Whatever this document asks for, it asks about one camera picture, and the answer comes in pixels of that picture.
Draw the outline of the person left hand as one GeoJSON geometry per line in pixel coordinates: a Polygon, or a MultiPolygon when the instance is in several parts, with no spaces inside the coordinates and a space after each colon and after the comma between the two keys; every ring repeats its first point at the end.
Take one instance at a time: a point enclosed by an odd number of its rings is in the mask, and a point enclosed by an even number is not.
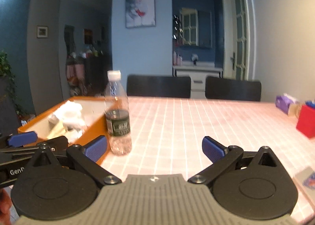
{"type": "Polygon", "coordinates": [[[11,225],[11,213],[10,208],[12,206],[12,201],[8,195],[8,193],[1,189],[0,195],[0,222],[4,225],[11,225]]]}

